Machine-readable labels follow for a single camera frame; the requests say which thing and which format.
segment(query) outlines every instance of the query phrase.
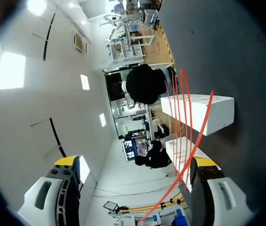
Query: cardboard box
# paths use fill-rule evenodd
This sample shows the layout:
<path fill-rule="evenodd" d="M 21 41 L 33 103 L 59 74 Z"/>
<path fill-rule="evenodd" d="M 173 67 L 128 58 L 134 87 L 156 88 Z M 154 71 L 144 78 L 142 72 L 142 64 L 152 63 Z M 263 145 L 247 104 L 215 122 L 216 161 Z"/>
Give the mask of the cardboard box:
<path fill-rule="evenodd" d="M 179 120 L 179 109 L 180 109 L 181 122 L 190 126 L 188 96 L 187 94 L 185 94 L 187 123 L 185 122 L 183 96 L 178 95 L 178 98 L 179 98 L 179 107 L 177 104 L 177 97 L 176 97 L 177 120 Z M 202 124 L 204 122 L 209 98 L 210 98 L 209 95 L 197 95 L 197 94 L 190 95 L 193 129 L 195 129 L 198 132 L 200 132 Z M 170 96 L 170 101 L 171 101 L 171 109 L 173 117 L 175 117 L 175 103 L 173 96 Z M 168 97 L 161 98 L 161 105 L 163 112 L 171 116 Z M 212 134 L 224 127 L 231 125 L 233 122 L 234 122 L 234 98 L 213 96 L 210 114 L 203 135 L 207 136 L 209 134 Z"/>

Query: red line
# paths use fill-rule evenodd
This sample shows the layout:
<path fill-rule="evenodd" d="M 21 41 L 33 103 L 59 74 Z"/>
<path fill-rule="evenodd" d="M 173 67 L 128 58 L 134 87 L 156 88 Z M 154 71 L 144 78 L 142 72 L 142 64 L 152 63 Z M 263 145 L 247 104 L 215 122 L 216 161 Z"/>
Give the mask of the red line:
<path fill-rule="evenodd" d="M 187 116 L 186 116 L 186 103 L 185 103 L 185 91 L 184 91 L 184 83 L 183 83 L 183 75 L 182 70 L 180 71 L 180 79 L 181 79 L 181 89 L 182 89 L 182 97 L 183 97 L 183 104 L 184 104 L 184 117 L 185 117 L 185 135 L 186 135 L 186 149 L 185 149 L 185 159 L 184 159 L 184 165 L 186 164 L 187 159 L 187 140 L 188 140 L 188 132 L 187 132 Z"/>
<path fill-rule="evenodd" d="M 159 200 L 159 202 L 150 210 L 147 212 L 147 214 L 145 214 L 145 216 L 138 222 L 138 226 L 140 226 L 140 223 L 142 221 L 144 221 L 145 218 L 147 218 L 148 215 L 150 215 L 159 205 L 161 202 L 163 202 L 163 200 L 165 200 L 165 198 L 169 195 L 169 193 L 174 189 L 174 187 L 176 186 L 177 182 L 180 180 L 180 178 L 182 177 L 184 171 L 186 170 L 187 168 L 187 165 L 190 164 L 192 158 L 193 158 L 193 155 L 195 153 L 195 150 L 197 149 L 200 141 L 201 141 L 201 138 L 203 136 L 203 132 L 204 132 L 204 129 L 205 129 L 205 126 L 206 126 L 206 123 L 207 123 L 207 120 L 208 120 L 208 116 L 209 116 L 209 113 L 210 113 L 210 109 L 211 109 L 211 103 L 212 103 L 212 98 L 213 98 L 213 91 L 211 92 L 210 94 L 210 99 L 209 99 L 209 103 L 208 103 L 208 107 L 207 107 L 207 111 L 206 111 L 206 115 L 205 115 L 205 118 L 204 118 L 204 122 L 202 124 L 202 128 L 200 130 L 200 133 L 199 133 L 199 136 L 195 142 L 195 145 L 193 147 L 193 151 L 191 153 L 191 156 L 189 156 L 188 160 L 187 160 L 187 164 L 184 165 L 184 168 L 182 170 L 182 172 L 180 174 L 178 174 L 176 180 L 174 181 L 174 183 L 172 184 L 172 186 L 169 188 L 169 190 L 166 192 L 166 194 Z"/>
<path fill-rule="evenodd" d="M 178 144 L 177 144 L 177 141 L 178 141 L 178 134 L 177 134 L 177 111 L 176 111 L 176 99 L 175 99 L 175 86 L 174 86 L 174 76 L 172 77 L 172 90 L 173 90 L 173 93 L 174 93 L 174 106 L 175 106 L 175 134 L 176 134 L 176 160 L 175 160 L 175 168 L 176 168 L 176 171 L 177 171 L 177 150 L 178 150 Z"/>
<path fill-rule="evenodd" d="M 184 80 L 185 80 L 185 84 L 186 84 L 186 89 L 187 89 L 187 95 L 188 95 L 188 102 L 189 102 L 189 114 L 190 114 L 190 147 L 189 147 L 189 156 L 191 154 L 191 149 L 192 149 L 192 141 L 193 141 L 193 120 L 192 120 L 192 109 L 191 109 L 191 101 L 190 101 L 190 91 L 189 91 L 189 86 L 188 86 L 188 82 L 187 82 L 187 76 L 185 74 L 184 69 L 181 69 L 181 73 L 184 76 Z M 186 177 L 186 182 L 187 182 L 187 178 L 189 175 L 189 169 L 190 166 L 188 166 L 187 169 L 187 177 Z"/>
<path fill-rule="evenodd" d="M 169 88 L 167 86 L 167 82 L 165 80 L 165 86 L 166 86 L 166 91 L 167 91 L 167 96 L 169 97 Z M 169 97 L 169 105 L 170 105 L 170 114 L 171 114 L 171 130 L 174 131 L 174 118 L 172 117 L 172 107 L 171 107 L 171 101 L 170 101 L 170 97 Z M 172 153 L 173 153 L 173 161 L 175 160 L 175 136 L 174 133 L 172 132 Z M 174 172 L 175 175 L 177 175 L 177 169 L 174 165 Z"/>
<path fill-rule="evenodd" d="M 180 104 L 179 104 L 179 95 L 178 95 L 178 86 L 177 86 L 177 76 L 175 77 L 175 83 L 176 83 L 176 94 L 177 94 L 177 102 L 178 102 L 178 111 L 179 111 L 179 121 L 180 121 L 180 157 L 179 157 L 179 173 L 181 168 L 181 151 L 182 151 L 182 122 L 181 122 L 181 113 L 180 113 Z"/>

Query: black stripe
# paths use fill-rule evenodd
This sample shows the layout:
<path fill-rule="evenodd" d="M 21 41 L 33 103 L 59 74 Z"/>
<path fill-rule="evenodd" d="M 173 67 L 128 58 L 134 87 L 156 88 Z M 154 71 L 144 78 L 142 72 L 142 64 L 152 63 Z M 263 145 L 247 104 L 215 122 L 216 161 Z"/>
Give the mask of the black stripe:
<path fill-rule="evenodd" d="M 52 130 L 53 130 L 54 136 L 55 136 L 55 138 L 56 138 L 56 142 L 57 142 L 57 145 L 58 145 L 58 149 L 59 149 L 59 151 L 61 152 L 62 156 L 65 158 L 65 157 L 67 157 L 67 155 L 65 154 L 65 152 L 64 152 L 64 150 L 63 150 L 63 148 L 62 148 L 62 146 L 61 146 L 61 142 L 60 142 L 59 139 L 58 139 L 58 136 L 57 136 L 56 129 L 55 129 L 55 127 L 54 127 L 54 124 L 53 124 L 52 118 L 50 118 L 49 120 L 50 120 L 50 124 L 51 124 Z"/>
<path fill-rule="evenodd" d="M 48 39 L 49 39 L 49 35 L 50 35 L 50 31 L 51 31 L 51 24 L 50 24 L 50 26 L 49 26 L 49 29 L 48 29 L 48 33 L 47 33 L 47 38 L 46 38 L 46 40 L 48 41 Z"/>
<path fill-rule="evenodd" d="M 46 40 L 46 41 L 45 41 L 45 47 L 44 47 L 43 61 L 46 61 L 47 44 L 48 44 L 48 41 Z"/>
<path fill-rule="evenodd" d="M 53 23 L 53 20 L 54 20 L 54 17 L 55 17 L 55 16 L 56 16 L 56 13 L 53 14 L 53 17 L 52 17 L 52 19 L 51 19 L 51 23 L 50 23 L 51 25 L 52 25 L 52 23 Z"/>
<path fill-rule="evenodd" d="M 47 53 L 48 39 L 49 39 L 49 35 L 50 35 L 50 31 L 51 31 L 51 26 L 52 26 L 52 23 L 53 23 L 53 20 L 54 20 L 54 17 L 55 16 L 56 16 L 56 14 L 53 14 L 52 19 L 51 19 L 51 22 L 50 22 L 49 29 L 48 29 L 47 38 L 46 38 L 45 47 L 44 47 L 43 61 L 46 61 L 46 53 Z"/>

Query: blue object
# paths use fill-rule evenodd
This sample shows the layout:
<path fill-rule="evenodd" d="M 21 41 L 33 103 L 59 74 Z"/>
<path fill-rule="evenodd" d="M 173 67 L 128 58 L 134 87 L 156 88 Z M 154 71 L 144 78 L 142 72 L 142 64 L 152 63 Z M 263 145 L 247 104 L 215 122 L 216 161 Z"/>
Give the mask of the blue object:
<path fill-rule="evenodd" d="M 181 210 L 180 210 L 180 209 L 177 209 L 177 210 L 176 210 L 176 212 L 177 212 L 177 216 L 178 216 L 178 217 L 181 217 L 181 216 L 183 216 L 183 214 L 182 214 L 182 212 L 181 212 Z"/>
<path fill-rule="evenodd" d="M 185 217 L 181 216 L 181 217 L 178 217 L 178 218 L 174 219 L 173 222 L 171 223 L 171 225 L 188 226 L 188 223 L 187 223 Z"/>

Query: black cable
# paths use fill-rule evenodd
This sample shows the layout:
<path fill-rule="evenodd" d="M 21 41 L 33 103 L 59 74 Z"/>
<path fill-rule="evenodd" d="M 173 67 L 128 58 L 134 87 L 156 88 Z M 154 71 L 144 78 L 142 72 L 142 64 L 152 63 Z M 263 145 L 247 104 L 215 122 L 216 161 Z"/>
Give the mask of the black cable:
<path fill-rule="evenodd" d="M 143 193 L 136 193 L 136 194 L 126 194 L 126 195 L 94 195 L 93 197 L 123 197 L 123 196 L 132 196 L 132 195 L 139 195 L 139 194 L 148 194 L 148 193 L 154 193 L 154 192 L 162 192 L 162 191 L 168 191 L 168 189 L 159 190 L 159 191 L 150 191 L 150 192 L 143 192 Z"/>
<path fill-rule="evenodd" d="M 160 192 L 160 191 L 167 191 L 168 189 L 164 189 L 166 187 L 162 187 L 153 191 L 149 191 L 149 192 L 142 192 L 142 193 L 135 193 L 135 194 L 123 194 L 123 195 L 111 195 L 111 196 L 106 196 L 106 195 L 94 195 L 94 197 L 122 197 L 122 196 L 131 196 L 131 195 L 138 195 L 138 194 L 148 194 L 148 193 L 152 193 L 152 192 Z"/>
<path fill-rule="evenodd" d="M 84 187 L 88 187 L 88 188 L 92 188 L 92 189 L 99 190 L 99 191 L 104 191 L 104 192 L 111 192 L 111 193 L 115 193 L 115 194 L 122 194 L 122 195 L 126 195 L 126 194 L 124 194 L 124 193 L 107 191 L 107 190 L 104 190 L 104 189 L 99 189 L 99 188 L 95 188 L 95 187 L 89 187 L 89 186 L 86 186 L 86 185 L 84 185 Z"/>
<path fill-rule="evenodd" d="M 158 38 L 156 37 L 156 31 L 154 30 L 154 35 L 155 35 L 155 39 L 154 39 L 154 42 L 155 42 L 155 44 L 156 44 L 156 47 L 159 47 L 159 51 L 158 52 L 156 52 L 156 51 L 151 51 L 151 52 L 148 52 L 147 54 L 152 54 L 152 53 L 155 53 L 157 56 L 159 56 L 159 54 L 160 54 L 160 43 L 159 43 L 159 40 L 158 40 Z"/>
<path fill-rule="evenodd" d="M 144 184 L 144 183 L 148 183 L 148 182 L 152 182 L 152 181 L 162 180 L 162 179 L 165 179 L 165 178 L 166 177 L 162 177 L 162 178 L 158 178 L 158 179 L 154 179 L 154 180 L 147 180 L 147 181 L 143 181 L 143 182 L 132 183 L 132 184 L 124 184 L 124 185 L 97 185 L 97 186 L 117 187 L 117 186 L 139 185 L 139 184 Z"/>

